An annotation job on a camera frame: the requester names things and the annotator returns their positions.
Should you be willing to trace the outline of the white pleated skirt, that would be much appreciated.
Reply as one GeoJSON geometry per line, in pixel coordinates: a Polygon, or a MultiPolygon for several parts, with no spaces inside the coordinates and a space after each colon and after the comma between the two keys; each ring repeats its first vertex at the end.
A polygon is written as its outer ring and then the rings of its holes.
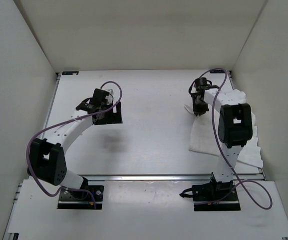
{"type": "Polygon", "coordinates": [[[184,105],[185,110],[194,117],[191,129],[189,151],[212,156],[219,156],[213,127],[212,127],[212,107],[208,105],[209,111],[203,115],[195,116],[192,105],[184,105]]]}

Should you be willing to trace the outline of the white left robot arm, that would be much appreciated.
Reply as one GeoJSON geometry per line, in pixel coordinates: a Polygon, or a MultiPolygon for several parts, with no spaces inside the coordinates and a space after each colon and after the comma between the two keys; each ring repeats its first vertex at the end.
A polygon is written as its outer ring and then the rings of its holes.
{"type": "Polygon", "coordinates": [[[68,170],[65,154],[69,147],[93,125],[122,123],[121,100],[114,99],[112,89],[97,88],[84,99],[71,117],[46,128],[48,137],[34,136],[26,150],[28,173],[42,187],[42,181],[67,188],[77,199],[88,195],[86,178],[68,170]]]}

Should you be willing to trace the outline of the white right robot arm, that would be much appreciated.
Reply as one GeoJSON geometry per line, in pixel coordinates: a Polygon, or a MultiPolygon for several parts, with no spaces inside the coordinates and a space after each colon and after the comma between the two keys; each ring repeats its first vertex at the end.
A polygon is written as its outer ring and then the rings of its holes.
{"type": "Polygon", "coordinates": [[[208,196],[220,200],[226,189],[232,187],[238,155],[253,136],[251,107],[221,92],[205,77],[194,80],[189,94],[193,114],[198,119],[209,111],[209,105],[212,106],[211,124],[220,157],[216,171],[212,173],[208,196]]]}

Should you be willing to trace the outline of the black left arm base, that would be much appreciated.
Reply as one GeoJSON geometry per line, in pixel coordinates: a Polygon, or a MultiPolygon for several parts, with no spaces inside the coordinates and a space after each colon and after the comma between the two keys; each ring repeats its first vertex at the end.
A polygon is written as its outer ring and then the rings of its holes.
{"type": "Polygon", "coordinates": [[[89,185],[88,190],[93,194],[95,201],[86,192],[62,189],[59,194],[57,208],[62,210],[101,210],[104,185],[89,185]]]}

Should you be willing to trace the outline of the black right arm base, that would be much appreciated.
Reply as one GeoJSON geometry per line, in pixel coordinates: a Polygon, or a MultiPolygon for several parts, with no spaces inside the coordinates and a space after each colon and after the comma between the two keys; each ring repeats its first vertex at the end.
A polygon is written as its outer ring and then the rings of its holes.
{"type": "Polygon", "coordinates": [[[232,212],[240,211],[241,206],[235,185],[232,181],[192,185],[179,196],[192,198],[195,212],[232,212]]]}

